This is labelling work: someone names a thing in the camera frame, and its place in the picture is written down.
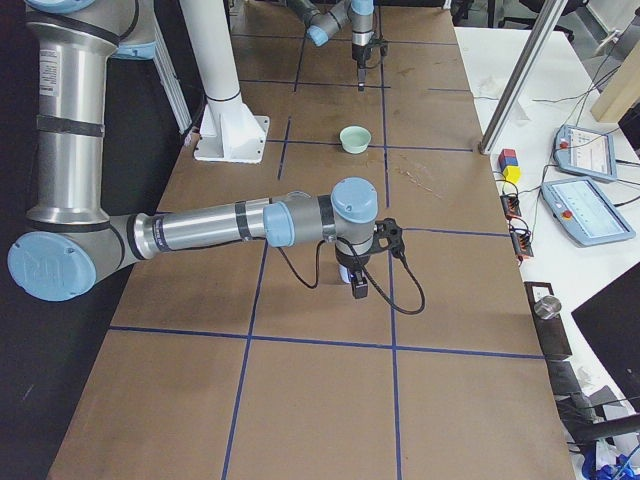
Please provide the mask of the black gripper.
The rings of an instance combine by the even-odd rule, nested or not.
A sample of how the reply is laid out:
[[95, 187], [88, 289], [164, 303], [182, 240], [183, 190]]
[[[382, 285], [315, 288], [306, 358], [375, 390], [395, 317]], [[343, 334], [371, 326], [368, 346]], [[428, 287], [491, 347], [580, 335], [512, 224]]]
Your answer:
[[[339, 266], [343, 265], [349, 270], [350, 279], [356, 272], [363, 274], [356, 258], [359, 258], [361, 264], [366, 265], [372, 255], [383, 252], [390, 252], [399, 260], [403, 258], [402, 228], [393, 218], [376, 220], [372, 233], [368, 234], [363, 242], [345, 242], [338, 239], [335, 243], [336, 260]], [[351, 279], [351, 290], [355, 299], [363, 299], [368, 295], [368, 282], [362, 277]]]
[[[371, 59], [372, 52], [378, 49], [380, 54], [380, 59], [374, 65], [368, 65], [367, 62]], [[388, 54], [388, 43], [387, 42], [369, 42], [367, 45], [352, 45], [352, 59], [356, 62], [357, 65], [357, 85], [358, 91], [363, 92], [366, 84], [366, 70], [370, 70], [376, 68], [379, 64], [381, 64], [384, 58]]]

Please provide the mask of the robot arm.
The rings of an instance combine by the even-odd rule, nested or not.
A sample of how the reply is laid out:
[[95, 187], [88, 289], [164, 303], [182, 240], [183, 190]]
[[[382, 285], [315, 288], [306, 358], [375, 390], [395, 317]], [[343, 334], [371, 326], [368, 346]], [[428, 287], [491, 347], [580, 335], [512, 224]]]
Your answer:
[[328, 12], [307, 0], [280, 1], [280, 4], [295, 13], [304, 24], [306, 36], [317, 46], [326, 44], [346, 25], [351, 25], [351, 55], [356, 62], [357, 88], [363, 92], [367, 71], [372, 69], [367, 62], [372, 52], [378, 49], [380, 60], [388, 53], [388, 42], [376, 33], [374, 25], [374, 2], [367, 0], [338, 1]]
[[370, 258], [399, 244], [373, 184], [292, 191], [162, 213], [163, 189], [192, 130], [195, 158], [256, 166], [270, 120], [245, 104], [221, 1], [28, 1], [38, 45], [36, 142], [13, 283], [68, 301], [161, 254], [263, 241], [332, 246], [353, 297], [374, 286]]

